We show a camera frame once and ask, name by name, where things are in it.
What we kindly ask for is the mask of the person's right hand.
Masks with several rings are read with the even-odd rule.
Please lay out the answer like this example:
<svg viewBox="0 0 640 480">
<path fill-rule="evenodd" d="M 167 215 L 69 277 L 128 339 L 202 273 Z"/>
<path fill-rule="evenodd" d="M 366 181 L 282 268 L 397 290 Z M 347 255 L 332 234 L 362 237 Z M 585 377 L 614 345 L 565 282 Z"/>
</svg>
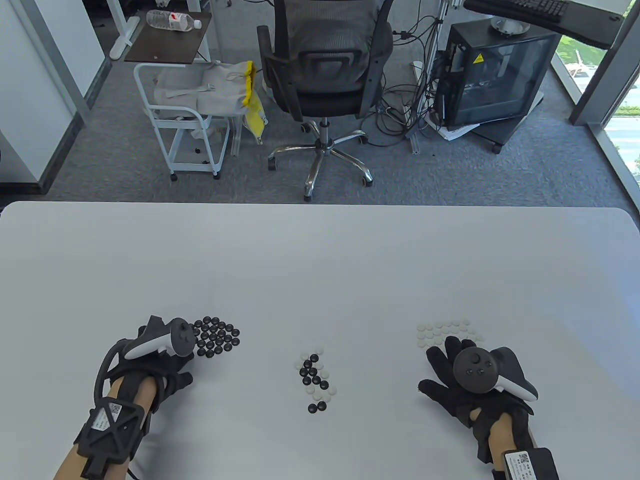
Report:
<svg viewBox="0 0 640 480">
<path fill-rule="evenodd" d="M 444 350 L 430 347 L 425 352 L 426 358 L 439 382 L 423 379 L 417 388 L 472 430 L 478 459 L 493 466 L 494 478 L 505 479 L 503 455 L 535 447 L 529 425 L 534 412 L 521 398 L 507 391 L 475 394 L 460 386 L 454 375 L 454 361 L 462 351 L 475 345 L 471 340 L 448 336 Z"/>
</svg>

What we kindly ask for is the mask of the person's left hand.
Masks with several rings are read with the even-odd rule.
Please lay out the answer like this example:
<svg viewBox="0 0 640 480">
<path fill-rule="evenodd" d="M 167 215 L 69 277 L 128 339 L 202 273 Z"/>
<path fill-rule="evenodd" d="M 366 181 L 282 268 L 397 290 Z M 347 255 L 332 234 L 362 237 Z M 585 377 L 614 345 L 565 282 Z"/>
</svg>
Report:
<svg viewBox="0 0 640 480">
<path fill-rule="evenodd" d="M 121 356 L 118 364 L 105 373 L 105 378 L 110 384 L 122 378 L 126 388 L 135 389 L 134 395 L 138 393 L 142 382 L 151 378 L 155 383 L 156 393 L 150 405 L 150 412 L 155 414 L 160 404 L 168 397 L 192 384 L 193 375 L 181 371 L 194 358 L 194 353 L 181 357 L 166 352 L 154 352 L 135 359 L 125 359 Z"/>
</svg>

